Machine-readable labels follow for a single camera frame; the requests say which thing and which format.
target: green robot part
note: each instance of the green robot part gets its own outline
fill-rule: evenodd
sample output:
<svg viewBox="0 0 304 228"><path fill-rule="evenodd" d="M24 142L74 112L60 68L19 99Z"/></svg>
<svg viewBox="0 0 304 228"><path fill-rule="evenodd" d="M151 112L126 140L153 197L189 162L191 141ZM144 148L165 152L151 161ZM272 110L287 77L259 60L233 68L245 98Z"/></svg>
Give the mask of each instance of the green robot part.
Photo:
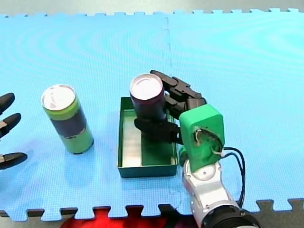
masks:
<svg viewBox="0 0 304 228"><path fill-rule="evenodd" d="M183 112L179 118L184 147L180 164L189 159L191 172L216 163L225 144L223 116L211 105Z"/></svg>

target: silver can lid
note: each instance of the silver can lid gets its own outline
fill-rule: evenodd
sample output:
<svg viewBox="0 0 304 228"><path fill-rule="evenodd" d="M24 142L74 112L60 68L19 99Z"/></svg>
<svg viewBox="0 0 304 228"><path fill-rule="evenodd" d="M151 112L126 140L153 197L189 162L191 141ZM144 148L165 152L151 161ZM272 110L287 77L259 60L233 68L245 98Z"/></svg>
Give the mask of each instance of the silver can lid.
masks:
<svg viewBox="0 0 304 228"><path fill-rule="evenodd" d="M75 97L76 94L72 87L58 84L43 92L41 102L46 109L59 111L69 107L74 102Z"/></svg>
<svg viewBox="0 0 304 228"><path fill-rule="evenodd" d="M135 77L130 83L130 94L138 100L149 100L162 92L162 80L154 74Z"/></svg>

